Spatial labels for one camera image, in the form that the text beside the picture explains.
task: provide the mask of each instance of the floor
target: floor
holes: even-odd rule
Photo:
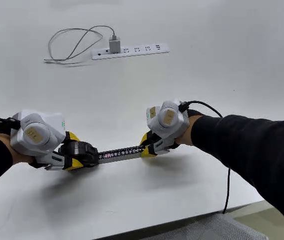
[[[284,216],[274,207],[235,220],[264,233],[270,240],[284,239]]]

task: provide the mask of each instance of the charger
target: charger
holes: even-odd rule
[[[111,54],[119,54],[121,52],[121,40],[119,37],[113,35],[108,42]]]

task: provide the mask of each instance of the white cable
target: white cable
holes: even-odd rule
[[[77,64],[78,62],[71,62],[71,63],[62,63],[64,61],[67,61],[67,60],[70,60],[70,59],[73,59],[79,55],[81,55],[82,53],[84,53],[85,51],[87,51],[89,48],[91,48],[94,44],[98,43],[99,41],[101,41],[103,39],[103,35],[95,30],[92,30],[93,28],[97,28],[97,27],[104,27],[104,28],[109,28],[112,30],[112,33],[113,33],[113,36],[116,37],[115,35],[115,31],[113,28],[111,28],[110,26],[107,26],[107,25],[96,25],[96,26],[93,26],[89,29],[85,29],[85,28],[65,28],[65,29],[62,29],[62,30],[59,30],[57,31],[51,38],[50,40],[48,41],[48,44],[47,44],[47,49],[48,49],[48,54],[49,56],[51,57],[51,59],[44,59],[44,61],[46,63],[56,63],[56,64]],[[80,38],[80,40],[77,42],[77,44],[75,45],[74,49],[72,50],[72,52],[65,58],[54,58],[53,55],[52,55],[52,49],[51,49],[51,45],[52,43],[59,37],[61,36],[62,34],[64,33],[67,33],[69,31],[85,31],[85,33],[82,35],[82,37]],[[74,52],[75,50],[77,49],[78,45],[81,43],[81,41],[83,40],[83,38],[89,33],[89,32],[93,32],[95,34],[98,34],[100,36],[100,38],[95,41],[94,43],[92,43],[90,46],[88,46],[86,49],[82,50],[81,52],[79,53],[76,53],[75,55]]]

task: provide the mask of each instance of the power outlet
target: power outlet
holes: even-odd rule
[[[123,46],[120,53],[110,53],[109,48],[93,49],[91,51],[92,59],[112,59],[137,55],[168,53],[169,48],[166,43],[143,44],[136,46]]]

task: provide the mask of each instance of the black shirt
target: black shirt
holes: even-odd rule
[[[284,215],[284,121],[203,116],[192,127],[194,146],[241,175]],[[0,141],[0,176],[12,157]]]

